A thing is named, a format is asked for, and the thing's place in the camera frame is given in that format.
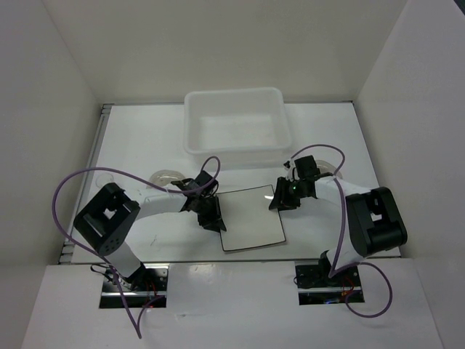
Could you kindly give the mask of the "square white black-rimmed plate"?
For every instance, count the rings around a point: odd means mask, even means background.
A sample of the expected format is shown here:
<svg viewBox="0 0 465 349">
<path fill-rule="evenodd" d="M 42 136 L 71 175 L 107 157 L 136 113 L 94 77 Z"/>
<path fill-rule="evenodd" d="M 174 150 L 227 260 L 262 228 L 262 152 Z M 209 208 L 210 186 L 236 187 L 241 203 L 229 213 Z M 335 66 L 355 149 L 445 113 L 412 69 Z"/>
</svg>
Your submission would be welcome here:
<svg viewBox="0 0 465 349">
<path fill-rule="evenodd" d="M 261 249 L 286 242 L 280 214 L 269 206 L 271 185 L 234 190 L 218 195 L 226 230 L 220 233 L 226 253 Z"/>
</svg>

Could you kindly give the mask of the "translucent white plastic bin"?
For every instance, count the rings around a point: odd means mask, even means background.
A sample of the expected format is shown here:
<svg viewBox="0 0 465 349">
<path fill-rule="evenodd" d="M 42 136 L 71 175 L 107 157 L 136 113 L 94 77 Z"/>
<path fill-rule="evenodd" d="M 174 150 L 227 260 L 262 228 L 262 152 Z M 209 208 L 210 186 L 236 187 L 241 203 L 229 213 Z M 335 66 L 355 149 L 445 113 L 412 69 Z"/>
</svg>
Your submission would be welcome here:
<svg viewBox="0 0 465 349">
<path fill-rule="evenodd" d="M 282 92 L 275 87 L 190 92 L 183 147 L 196 161 L 224 168 L 274 166 L 293 143 Z"/>
</svg>

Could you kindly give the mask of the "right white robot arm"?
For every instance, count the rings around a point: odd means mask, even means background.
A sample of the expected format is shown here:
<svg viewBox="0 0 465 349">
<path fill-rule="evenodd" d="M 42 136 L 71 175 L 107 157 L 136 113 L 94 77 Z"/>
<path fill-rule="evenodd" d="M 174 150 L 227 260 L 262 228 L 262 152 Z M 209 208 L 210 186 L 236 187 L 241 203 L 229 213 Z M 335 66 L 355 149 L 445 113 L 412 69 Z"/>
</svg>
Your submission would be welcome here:
<svg viewBox="0 0 465 349">
<path fill-rule="evenodd" d="M 269 209 L 298 209 L 303 198 L 327 201 L 341 210 L 337 245 L 320 257 L 325 263 L 318 268 L 318 277 L 327 286 L 337 284 L 345 269 L 408 240 L 395 198 L 386 187 L 364 188 L 331 174 L 299 180 L 279 177 Z"/>
</svg>

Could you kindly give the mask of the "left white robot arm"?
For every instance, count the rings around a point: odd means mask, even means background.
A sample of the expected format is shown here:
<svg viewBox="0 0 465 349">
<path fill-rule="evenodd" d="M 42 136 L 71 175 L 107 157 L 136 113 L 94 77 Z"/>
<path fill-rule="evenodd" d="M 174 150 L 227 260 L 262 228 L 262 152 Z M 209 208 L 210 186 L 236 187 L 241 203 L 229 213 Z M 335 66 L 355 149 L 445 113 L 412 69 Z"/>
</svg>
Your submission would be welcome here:
<svg viewBox="0 0 465 349">
<path fill-rule="evenodd" d="M 125 242 L 137 220 L 156 214 L 194 212 L 198 224 L 216 233 L 227 230 L 222 219 L 214 182 L 201 187 L 192 179 L 171 182 L 162 190 L 144 189 L 127 193 L 114 182 L 105 185 L 77 214 L 73 227 L 94 252 L 116 269 L 118 281 L 134 291 L 149 281 L 150 272 Z"/>
</svg>

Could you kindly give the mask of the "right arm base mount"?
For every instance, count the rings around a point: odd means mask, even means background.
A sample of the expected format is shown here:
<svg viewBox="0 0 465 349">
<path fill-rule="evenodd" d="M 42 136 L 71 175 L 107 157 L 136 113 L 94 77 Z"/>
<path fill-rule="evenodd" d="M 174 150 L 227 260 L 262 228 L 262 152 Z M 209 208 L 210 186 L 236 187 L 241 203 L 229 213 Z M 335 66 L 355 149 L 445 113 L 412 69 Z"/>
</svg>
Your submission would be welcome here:
<svg viewBox="0 0 465 349">
<path fill-rule="evenodd" d="M 323 266 L 316 261 L 295 264 L 294 284 L 300 305 L 334 305 L 365 302 L 357 267 L 328 277 Z"/>
</svg>

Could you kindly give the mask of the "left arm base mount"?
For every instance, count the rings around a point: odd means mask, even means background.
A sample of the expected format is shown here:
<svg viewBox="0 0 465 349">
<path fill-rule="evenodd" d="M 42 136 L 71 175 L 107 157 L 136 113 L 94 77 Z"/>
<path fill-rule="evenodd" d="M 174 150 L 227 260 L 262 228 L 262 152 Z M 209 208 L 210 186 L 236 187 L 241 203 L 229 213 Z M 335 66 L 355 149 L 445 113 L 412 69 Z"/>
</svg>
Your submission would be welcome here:
<svg viewBox="0 0 465 349">
<path fill-rule="evenodd" d="M 143 308 L 146 305 L 149 308 L 165 308 L 169 265 L 147 264 L 145 267 L 147 276 L 141 281 L 134 281 L 131 284 L 119 278 L 126 302 L 131 309 Z M 93 273 L 98 273 L 103 277 L 99 308 L 124 308 L 118 286 L 113 280 L 112 271 L 109 268 L 103 268 L 103 265 L 99 264 L 91 265 L 90 269 Z"/>
</svg>

